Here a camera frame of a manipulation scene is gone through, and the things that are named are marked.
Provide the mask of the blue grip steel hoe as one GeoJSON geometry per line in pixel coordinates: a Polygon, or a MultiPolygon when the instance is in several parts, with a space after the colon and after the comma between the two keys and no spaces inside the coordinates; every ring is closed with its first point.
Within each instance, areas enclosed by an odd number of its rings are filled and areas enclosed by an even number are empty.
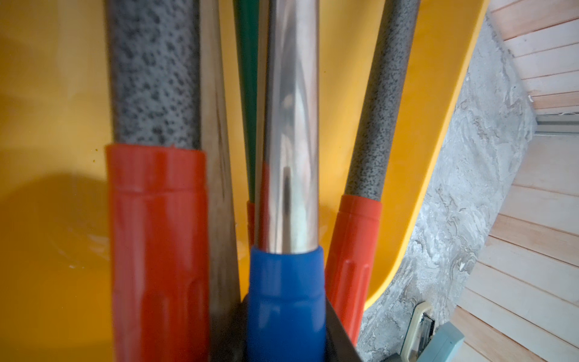
{"type": "Polygon", "coordinates": [[[324,252],[319,244],[317,1],[259,4],[256,235],[247,357],[322,361],[324,252]]]}

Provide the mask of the wooden handle hoe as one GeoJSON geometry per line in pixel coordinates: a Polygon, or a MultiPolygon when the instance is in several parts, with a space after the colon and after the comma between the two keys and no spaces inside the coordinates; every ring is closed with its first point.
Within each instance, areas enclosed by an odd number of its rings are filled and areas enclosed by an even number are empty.
{"type": "Polygon", "coordinates": [[[238,255],[218,1],[200,2],[201,144],[207,154],[210,360],[217,361],[240,303],[238,255]]]}

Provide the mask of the green shaft red grip hoe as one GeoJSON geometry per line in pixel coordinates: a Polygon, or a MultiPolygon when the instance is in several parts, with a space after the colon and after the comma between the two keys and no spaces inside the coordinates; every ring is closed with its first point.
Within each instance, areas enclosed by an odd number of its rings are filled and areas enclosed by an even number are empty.
{"type": "Polygon", "coordinates": [[[248,245],[253,246],[256,186],[259,1],[237,0],[233,2],[233,7],[235,11],[238,72],[241,89],[247,185],[249,192],[249,201],[247,202],[248,245]]]}

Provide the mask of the grey hole punch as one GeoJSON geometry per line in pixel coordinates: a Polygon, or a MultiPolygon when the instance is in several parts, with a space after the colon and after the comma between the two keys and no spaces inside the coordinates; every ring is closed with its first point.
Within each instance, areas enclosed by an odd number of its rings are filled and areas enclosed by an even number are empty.
{"type": "Polygon", "coordinates": [[[451,361],[464,343],[464,334],[451,322],[435,329],[428,301],[419,303],[410,321],[400,353],[384,359],[390,361],[451,361]]]}

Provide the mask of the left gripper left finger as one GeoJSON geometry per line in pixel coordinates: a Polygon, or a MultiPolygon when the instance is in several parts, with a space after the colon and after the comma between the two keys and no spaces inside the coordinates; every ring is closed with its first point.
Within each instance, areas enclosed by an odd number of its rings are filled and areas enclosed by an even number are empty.
{"type": "Polygon", "coordinates": [[[246,295],[235,311],[233,321],[224,340],[224,361],[245,361],[247,350],[248,299],[246,295]]]}

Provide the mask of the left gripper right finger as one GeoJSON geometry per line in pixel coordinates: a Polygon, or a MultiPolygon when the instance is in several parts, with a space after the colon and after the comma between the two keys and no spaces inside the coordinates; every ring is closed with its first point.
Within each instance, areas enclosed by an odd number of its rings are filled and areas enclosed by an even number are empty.
{"type": "Polygon", "coordinates": [[[362,362],[330,301],[326,301],[325,362],[362,362]]]}

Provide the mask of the yellow plastic storage box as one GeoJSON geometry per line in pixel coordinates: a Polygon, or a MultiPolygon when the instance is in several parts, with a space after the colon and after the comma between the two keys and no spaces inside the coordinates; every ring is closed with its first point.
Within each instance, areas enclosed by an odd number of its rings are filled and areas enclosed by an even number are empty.
{"type": "MultiPolygon", "coordinates": [[[[424,1],[385,180],[371,306],[406,252],[486,1],[424,1]]],[[[111,361],[101,1],[1,3],[1,359],[111,361]]]]}

